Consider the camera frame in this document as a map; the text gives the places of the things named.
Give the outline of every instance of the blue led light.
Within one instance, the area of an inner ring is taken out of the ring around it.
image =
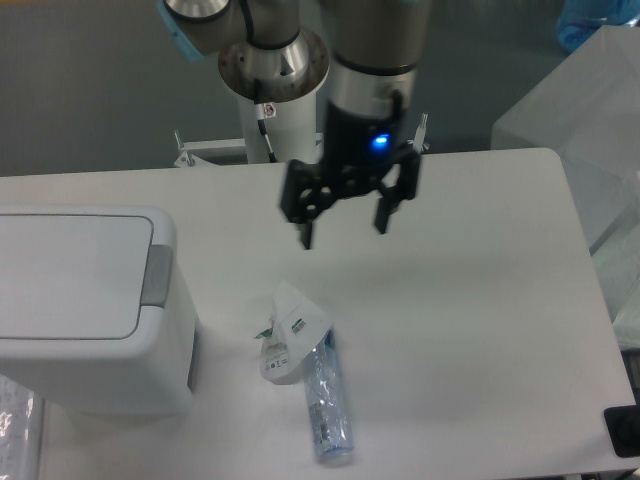
[[[373,148],[374,150],[377,150],[378,152],[381,152],[389,148],[389,134],[383,133],[375,137],[371,141],[371,148]]]

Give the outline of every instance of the clear plastic bottle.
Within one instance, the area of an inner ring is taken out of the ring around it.
[[[353,450],[353,434],[332,331],[304,359],[303,365],[316,457],[320,461],[344,459]]]

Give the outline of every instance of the white box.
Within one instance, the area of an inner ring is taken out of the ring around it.
[[[175,252],[157,208],[0,208],[0,373],[79,411],[188,410],[199,322]]]

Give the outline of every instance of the plastic bottle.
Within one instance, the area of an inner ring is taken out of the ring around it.
[[[353,450],[353,434],[332,331],[303,365],[316,457],[323,462],[346,457]]]
[[[572,53],[602,25],[635,27],[639,20],[640,0],[566,0],[557,24],[558,41]]]

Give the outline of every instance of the white table surface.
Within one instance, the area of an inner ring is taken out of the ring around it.
[[[0,179],[0,203],[144,204],[178,227],[204,324],[186,416],[49,404],[42,480],[502,479],[632,469],[602,411],[633,403],[560,165],[547,150],[434,155],[380,236],[338,203],[306,252],[276,208],[282,165]],[[258,373],[286,279],[338,312],[356,456],[314,463],[302,385]]]

